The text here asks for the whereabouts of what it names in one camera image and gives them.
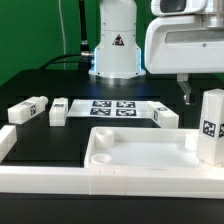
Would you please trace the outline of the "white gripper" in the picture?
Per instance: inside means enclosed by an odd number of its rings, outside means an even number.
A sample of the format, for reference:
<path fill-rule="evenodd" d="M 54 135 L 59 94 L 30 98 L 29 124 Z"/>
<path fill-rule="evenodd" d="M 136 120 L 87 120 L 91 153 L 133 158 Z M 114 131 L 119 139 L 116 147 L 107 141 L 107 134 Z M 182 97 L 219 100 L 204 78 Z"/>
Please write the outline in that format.
<path fill-rule="evenodd" d="M 204 28 L 199 15 L 159 17 L 147 28 L 144 64 L 151 74 L 179 73 L 190 105 L 187 73 L 224 73 L 224 29 Z"/>

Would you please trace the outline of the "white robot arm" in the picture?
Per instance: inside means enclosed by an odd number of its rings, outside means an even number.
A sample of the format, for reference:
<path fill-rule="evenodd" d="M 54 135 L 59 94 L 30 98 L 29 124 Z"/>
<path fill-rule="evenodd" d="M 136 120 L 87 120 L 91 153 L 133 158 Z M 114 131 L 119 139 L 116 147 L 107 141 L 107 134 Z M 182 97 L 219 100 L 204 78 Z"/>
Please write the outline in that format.
<path fill-rule="evenodd" d="M 101 39 L 90 77 L 122 85 L 146 73 L 175 74 L 191 101 L 191 73 L 224 73 L 224 0 L 152 0 L 156 18 L 136 44 L 134 0 L 100 0 Z"/>

